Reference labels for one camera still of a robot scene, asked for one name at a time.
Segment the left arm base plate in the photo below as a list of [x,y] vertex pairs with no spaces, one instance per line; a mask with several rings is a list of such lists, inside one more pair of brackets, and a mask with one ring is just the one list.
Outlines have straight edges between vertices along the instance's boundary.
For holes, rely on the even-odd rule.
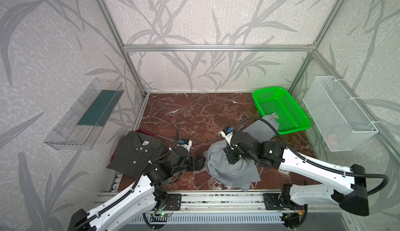
[[156,205],[158,211],[179,211],[182,203],[182,194],[168,193]]

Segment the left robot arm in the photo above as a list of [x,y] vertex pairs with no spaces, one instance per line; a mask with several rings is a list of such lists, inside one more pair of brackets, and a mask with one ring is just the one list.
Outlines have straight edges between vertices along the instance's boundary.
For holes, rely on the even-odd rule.
[[203,169],[205,158],[192,156],[179,145],[160,158],[149,161],[139,178],[104,204],[73,214],[69,231],[118,231],[134,218],[164,207],[168,194],[163,189],[171,179],[185,172]]

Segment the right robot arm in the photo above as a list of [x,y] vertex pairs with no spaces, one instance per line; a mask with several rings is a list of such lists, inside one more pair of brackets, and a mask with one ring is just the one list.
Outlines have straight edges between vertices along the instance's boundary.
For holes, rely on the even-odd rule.
[[369,215],[365,178],[349,176],[363,174],[360,165],[337,166],[306,156],[304,160],[282,143],[259,142],[249,133],[232,129],[220,133],[228,143],[225,150],[231,164],[243,160],[264,168],[293,172],[318,182],[317,185],[285,184],[278,196],[267,196],[266,202],[274,207],[296,209],[304,205],[333,205],[359,215]]

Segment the green plastic basket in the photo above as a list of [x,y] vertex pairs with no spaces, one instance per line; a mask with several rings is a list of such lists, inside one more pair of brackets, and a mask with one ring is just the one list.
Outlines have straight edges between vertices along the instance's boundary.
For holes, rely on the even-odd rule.
[[254,91],[252,96],[255,107],[262,117],[272,116],[272,113],[279,116],[275,120],[279,123],[278,132],[281,135],[305,131],[311,127],[311,120],[286,89],[282,87],[259,89]]

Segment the grey long sleeve shirt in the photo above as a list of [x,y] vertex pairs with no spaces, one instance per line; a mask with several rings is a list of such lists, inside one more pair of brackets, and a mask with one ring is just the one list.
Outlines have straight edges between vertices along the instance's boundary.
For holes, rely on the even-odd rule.
[[[262,121],[256,121],[243,129],[243,132],[260,142],[269,141],[275,135],[275,132]],[[240,159],[235,164],[230,164],[225,153],[226,149],[231,148],[226,140],[221,140],[212,144],[204,152],[205,170],[209,175],[227,187],[239,188],[243,191],[248,191],[252,183],[261,181],[254,162]]]

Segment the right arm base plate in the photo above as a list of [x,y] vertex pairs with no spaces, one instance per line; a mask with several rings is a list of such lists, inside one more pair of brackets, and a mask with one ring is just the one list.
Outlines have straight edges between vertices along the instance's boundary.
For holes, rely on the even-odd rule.
[[294,203],[289,195],[282,193],[264,193],[262,195],[266,210],[285,210],[300,212],[305,210],[306,205],[298,205]]

